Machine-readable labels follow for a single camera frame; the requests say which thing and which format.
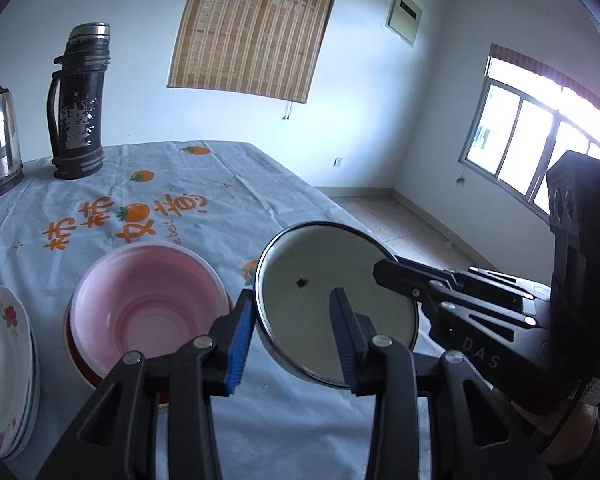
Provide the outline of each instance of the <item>floor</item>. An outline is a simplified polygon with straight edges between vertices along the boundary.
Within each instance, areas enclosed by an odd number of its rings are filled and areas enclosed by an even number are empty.
[[[398,256],[440,269],[466,270],[475,265],[440,232],[391,197],[347,197],[333,201],[387,243]]]

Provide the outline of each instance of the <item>thermos flask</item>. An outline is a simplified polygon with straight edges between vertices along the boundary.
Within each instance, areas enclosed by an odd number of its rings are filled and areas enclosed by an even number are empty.
[[[53,164],[58,178],[74,179],[102,167],[100,138],[102,86],[109,64],[109,25],[83,23],[71,31],[64,55],[54,59],[62,68],[53,72],[46,99]],[[58,124],[54,113],[56,89]]]

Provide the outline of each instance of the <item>window curtain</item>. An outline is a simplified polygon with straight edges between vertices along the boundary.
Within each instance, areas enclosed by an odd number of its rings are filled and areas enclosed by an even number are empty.
[[[306,102],[333,0],[187,0],[168,86]]]
[[[535,74],[544,76],[551,79],[555,83],[561,86],[565,86],[578,94],[583,99],[586,99],[593,104],[598,110],[600,110],[600,98],[595,95],[592,91],[585,88],[577,81],[564,75],[562,72],[558,72],[555,68],[552,68],[544,63],[541,63],[532,57],[520,54],[515,50],[506,48],[504,46],[492,44],[489,56],[495,59],[506,61],[507,63],[514,64],[520,68],[524,68]]]

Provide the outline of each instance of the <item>label sticker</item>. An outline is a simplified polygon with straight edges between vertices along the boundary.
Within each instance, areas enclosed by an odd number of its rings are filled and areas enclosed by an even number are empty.
[[[573,399],[573,396],[576,394],[579,387],[580,387],[580,383],[578,383],[578,385],[571,392],[571,395],[569,396],[570,399]],[[600,403],[600,379],[599,378],[594,377],[592,380],[589,381],[589,384],[587,384],[587,387],[584,389],[584,393],[582,394],[582,398],[580,400],[581,400],[581,402],[584,402],[585,404],[590,404],[591,406],[599,405],[599,403]]]

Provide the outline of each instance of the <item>plate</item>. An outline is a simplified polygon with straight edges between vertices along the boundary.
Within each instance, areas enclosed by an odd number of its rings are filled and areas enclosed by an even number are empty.
[[[32,374],[29,319],[15,294],[0,285],[0,457],[16,439]]]
[[[29,393],[27,399],[27,408],[25,410],[22,424],[18,430],[16,439],[11,446],[9,454],[4,458],[5,462],[16,458],[29,443],[33,428],[36,425],[38,418],[38,407],[40,405],[40,361],[38,360],[38,351],[36,347],[36,339],[31,332],[31,347],[33,355],[33,366],[31,380],[29,382]]]

